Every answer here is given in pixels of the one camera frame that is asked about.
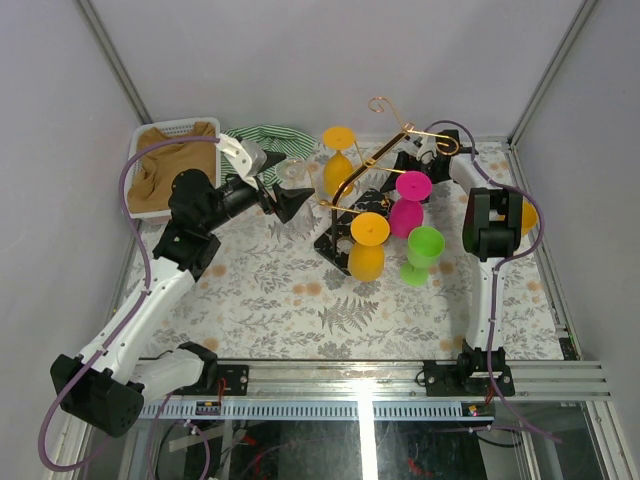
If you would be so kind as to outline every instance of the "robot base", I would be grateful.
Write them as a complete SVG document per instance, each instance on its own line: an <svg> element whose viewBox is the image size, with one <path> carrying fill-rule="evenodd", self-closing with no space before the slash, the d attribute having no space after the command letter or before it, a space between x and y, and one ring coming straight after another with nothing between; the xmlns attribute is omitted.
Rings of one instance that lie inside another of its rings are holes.
<svg viewBox="0 0 640 480"><path fill-rule="evenodd" d="M380 193L375 188L370 188L355 201L351 208L362 212L378 213L384 218L389 218L389 212L391 211L393 204L393 200L389 199L387 195ZM351 238L351 222L353 222L355 218L356 214L351 212L345 212L338 218L336 224L336 242L342 238ZM320 237L318 237L313 244L313 248L316 252L329 260L342 273L345 275L351 275L347 268L349 254L339 249L336 249L336 252L334 253L332 227L329 227Z"/></svg>
<svg viewBox="0 0 640 480"><path fill-rule="evenodd" d="M492 352L491 363L494 375L500 374L496 378L500 392L505 397L514 396L513 377L502 347ZM466 341L455 365L438 364L436 360L425 360L423 364L428 397L477 397L491 391L487 353L479 348L472 350Z"/></svg>

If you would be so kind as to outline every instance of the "green cup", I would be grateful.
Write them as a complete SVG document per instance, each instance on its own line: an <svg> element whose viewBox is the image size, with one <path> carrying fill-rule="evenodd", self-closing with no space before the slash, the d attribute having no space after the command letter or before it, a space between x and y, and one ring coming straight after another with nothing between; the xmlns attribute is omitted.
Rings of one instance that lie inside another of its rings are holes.
<svg viewBox="0 0 640 480"><path fill-rule="evenodd" d="M432 227L414 228L409 234L407 260L400 268L400 277L412 287L427 283L429 267L435 265L444 252L444 237Z"/></svg>

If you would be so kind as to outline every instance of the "patterned mat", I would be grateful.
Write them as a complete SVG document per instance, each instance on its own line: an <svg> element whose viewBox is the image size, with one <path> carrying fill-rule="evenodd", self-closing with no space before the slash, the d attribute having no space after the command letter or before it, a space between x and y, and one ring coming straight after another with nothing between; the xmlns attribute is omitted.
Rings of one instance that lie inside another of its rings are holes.
<svg viewBox="0 0 640 480"><path fill-rule="evenodd" d="M363 144L366 152L374 144ZM501 145L480 143L480 162L497 180L509 183ZM355 150L344 152L354 163ZM309 158L314 183L333 151L316 145ZM392 166L395 153L382 161ZM348 205L382 171L367 173ZM298 185L308 185L308 180ZM287 225L258 207L228 222L216 235L222 242L211 267L176 307L158 322L146 355L157 355L192 340L221 357L297 359L455 358L469 322L471 264L461 241L467 198L452 182L434 186L425 205L426 225L439 229L447 248L422 288L402 283L406 241L385 243L386 266L375 282L360 283L333 268L313 250L313 241L330 225L329 210L310 199ZM145 227L147 248L162 229ZM128 291L143 273L135 256ZM505 350L512 359L562 359L555 327L533 257L514 262L507 274L503 319Z"/></svg>

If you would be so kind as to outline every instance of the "white basket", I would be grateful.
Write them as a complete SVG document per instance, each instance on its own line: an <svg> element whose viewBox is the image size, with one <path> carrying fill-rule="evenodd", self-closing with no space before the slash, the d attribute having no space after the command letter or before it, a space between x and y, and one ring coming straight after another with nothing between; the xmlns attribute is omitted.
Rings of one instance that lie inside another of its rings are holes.
<svg viewBox="0 0 640 480"><path fill-rule="evenodd" d="M141 125L133 132L133 138L131 139L131 146L129 147L129 158L133 157L138 150L138 140L140 135L149 130L150 128L157 128L167 135L184 135L193 130L193 126L196 122L209 122L215 128L215 134L220 134L220 122L213 117L199 117L199 118L185 118L184 120L169 120L167 122L157 122L148 125ZM129 201L126 200L129 189L133 183L133 178L142 168L140 160L138 160L127 172L127 177L124 181L125 201L127 202L127 208L129 208ZM215 187L220 186L220 150L216 148L216 184ZM166 223L171 219L170 210L161 210L158 212L146 212L146 213L131 213L132 218L138 218L150 225L159 225Z"/></svg>

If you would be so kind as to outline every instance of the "striped towel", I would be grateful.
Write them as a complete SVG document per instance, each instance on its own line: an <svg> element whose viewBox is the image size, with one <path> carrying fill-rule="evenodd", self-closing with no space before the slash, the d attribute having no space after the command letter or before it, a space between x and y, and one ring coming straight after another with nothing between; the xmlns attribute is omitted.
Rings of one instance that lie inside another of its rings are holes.
<svg viewBox="0 0 640 480"><path fill-rule="evenodd" d="M287 158L301 160L306 160L316 145L316 140L312 136L292 128L276 125L232 128L223 133L233 138L242 137L243 139L252 140L260 145L263 150L286 153ZM220 170L223 179L230 173L236 173L224 154L221 158ZM275 166L261 173L260 179L267 187L274 183L280 183L280 179L276 175Z"/></svg>

